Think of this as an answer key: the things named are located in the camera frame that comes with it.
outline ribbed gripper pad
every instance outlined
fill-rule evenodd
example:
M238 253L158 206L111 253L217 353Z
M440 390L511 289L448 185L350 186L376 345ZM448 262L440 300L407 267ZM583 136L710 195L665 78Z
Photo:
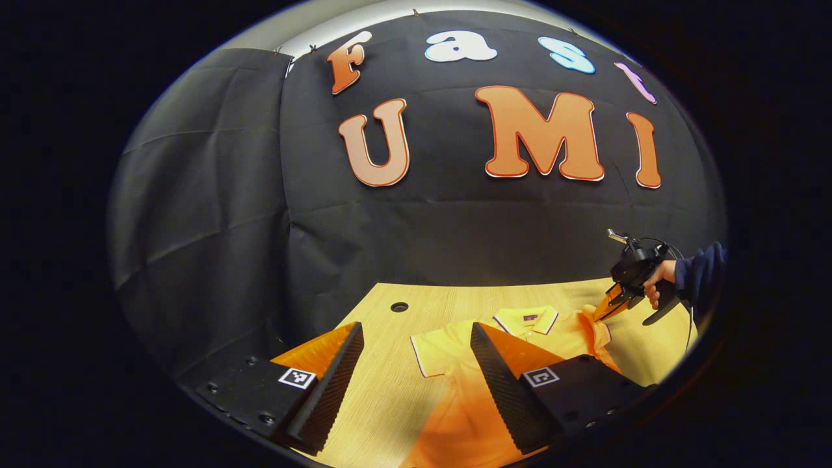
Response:
M514 378L478 323L474 323L471 330L471 349L514 445L526 455L552 443L555 429L548 421L547 411L539 407L536 397Z
M350 331L326 374L286 430L289 436L299 442L295 445L298 450L316 455L324 449L329 430L335 423L363 350L364 333L359 322Z

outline person's arm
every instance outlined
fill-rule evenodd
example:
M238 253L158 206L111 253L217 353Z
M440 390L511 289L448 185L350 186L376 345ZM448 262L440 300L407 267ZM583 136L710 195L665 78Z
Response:
M725 277L728 251L714 242L691 258L676 261L676 292L696 309L707 311L713 305Z
M681 260L663 261L653 276L644 281L644 293L653 309L658 309L659 292L656 283L668 280L676 284L676 294L687 300L696 309L708 310L713 304L720 282L725 277L728 251L719 242L707 250L701 249L696 255Z

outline black cable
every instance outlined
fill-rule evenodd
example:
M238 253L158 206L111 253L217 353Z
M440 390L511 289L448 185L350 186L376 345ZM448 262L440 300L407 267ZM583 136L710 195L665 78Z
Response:
M685 353L687 348L691 345L691 331L693 330L693 306L691 306L691 321L687 324L687 341L685 342Z

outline shirt sleeve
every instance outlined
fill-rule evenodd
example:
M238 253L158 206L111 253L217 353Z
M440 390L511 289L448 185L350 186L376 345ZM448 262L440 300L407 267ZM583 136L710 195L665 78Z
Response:
M466 325L468 336L464 333ZM454 323L410 337L422 376L441 376L461 357L465 352L463 344L470 346L472 325L473 321Z
M676 292L703 311L709 310L725 277L728 251L719 242L691 258L676 261Z

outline blue sleeve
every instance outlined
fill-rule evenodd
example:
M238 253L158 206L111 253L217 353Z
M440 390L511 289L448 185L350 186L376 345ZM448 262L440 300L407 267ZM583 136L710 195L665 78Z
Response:
M691 258L676 261L676 292L696 309L708 311L725 277L728 251L714 242Z

